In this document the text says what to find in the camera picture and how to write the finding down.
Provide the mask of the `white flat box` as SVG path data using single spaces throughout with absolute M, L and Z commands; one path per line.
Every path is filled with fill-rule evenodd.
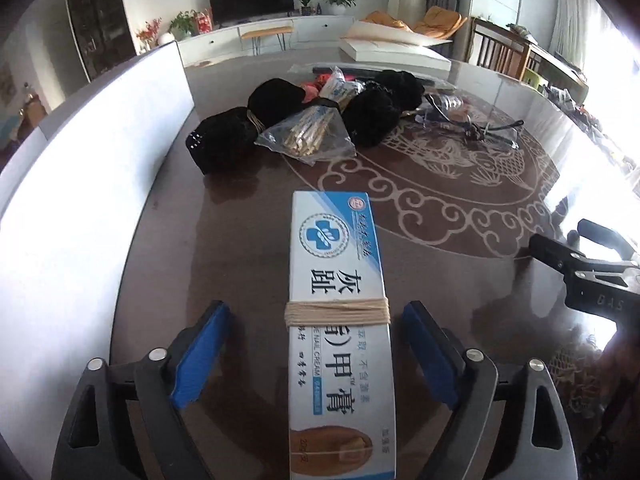
M 427 47 L 343 38 L 340 48 L 356 62 L 450 70 L 451 61 Z

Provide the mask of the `wooden chair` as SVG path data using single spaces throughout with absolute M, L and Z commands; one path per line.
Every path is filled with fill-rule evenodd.
M 491 22 L 472 18 L 465 62 L 516 80 L 522 80 L 532 44 Z

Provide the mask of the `clear bag of sticks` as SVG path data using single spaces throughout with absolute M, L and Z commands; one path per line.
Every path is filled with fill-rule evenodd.
M 256 145 L 314 166 L 356 155 L 340 110 L 314 105 L 258 134 Z

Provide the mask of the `red flower vase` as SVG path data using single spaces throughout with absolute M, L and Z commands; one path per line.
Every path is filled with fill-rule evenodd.
M 156 46 L 160 24 L 162 24 L 160 18 L 153 18 L 151 21 L 146 21 L 144 26 L 137 30 L 136 37 L 140 42 L 142 52 L 151 51 Z

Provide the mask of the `white blue nail cream box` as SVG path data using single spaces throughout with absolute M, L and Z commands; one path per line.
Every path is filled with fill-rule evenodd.
M 285 324 L 291 478 L 395 478 L 390 306 L 366 193 L 294 193 Z

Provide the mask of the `red cloth item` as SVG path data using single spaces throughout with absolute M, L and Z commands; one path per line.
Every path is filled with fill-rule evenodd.
M 316 79 L 310 84 L 305 84 L 304 89 L 306 91 L 306 96 L 304 99 L 304 103 L 308 104 L 314 101 L 329 101 L 325 99 L 321 99 L 319 96 L 319 91 L 322 89 L 322 86 L 329 78 L 329 73 L 320 74 L 316 77 Z

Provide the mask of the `orange lounge chair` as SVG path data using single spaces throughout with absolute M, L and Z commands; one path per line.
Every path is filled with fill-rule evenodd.
M 413 26 L 407 25 L 405 22 L 393 18 L 390 14 L 382 11 L 374 11 L 368 14 L 363 21 L 377 25 L 398 28 L 406 32 L 416 32 L 417 34 L 435 38 L 449 39 L 465 24 L 468 20 L 462 14 L 446 10 L 440 6 L 431 6 L 425 13 L 421 21 L 416 22 Z

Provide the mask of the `dark bookshelf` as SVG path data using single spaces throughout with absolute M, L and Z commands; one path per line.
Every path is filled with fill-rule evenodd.
M 65 0 L 88 81 L 137 55 L 122 0 Z

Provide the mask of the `white tv cabinet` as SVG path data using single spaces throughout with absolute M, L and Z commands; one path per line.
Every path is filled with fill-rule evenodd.
M 223 27 L 178 42 L 184 67 L 287 50 L 336 47 L 356 18 L 311 15 Z

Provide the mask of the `clear safety glasses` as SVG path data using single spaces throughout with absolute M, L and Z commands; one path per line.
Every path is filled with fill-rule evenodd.
M 488 120 L 479 122 L 464 107 L 465 102 L 456 94 L 425 93 L 414 117 L 418 124 L 435 124 L 460 133 L 465 142 L 492 144 L 510 150 L 520 148 L 522 120 L 503 125 L 492 124 Z

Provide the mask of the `white cardboard storage box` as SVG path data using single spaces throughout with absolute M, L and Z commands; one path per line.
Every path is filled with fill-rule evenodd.
M 1 211 L 1 434 L 50 476 L 87 363 L 110 353 L 129 249 L 194 109 L 176 44 L 132 58 L 41 124 L 44 147 Z

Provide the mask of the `small wooden bench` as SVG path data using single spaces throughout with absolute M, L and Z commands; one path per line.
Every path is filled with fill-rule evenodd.
M 249 41 L 252 47 L 252 55 L 262 54 L 262 43 L 269 41 L 271 38 L 276 38 L 278 46 L 281 51 L 288 50 L 288 37 L 294 32 L 293 26 L 279 26 L 263 29 L 250 30 L 249 32 L 242 32 L 240 40 L 242 42 Z

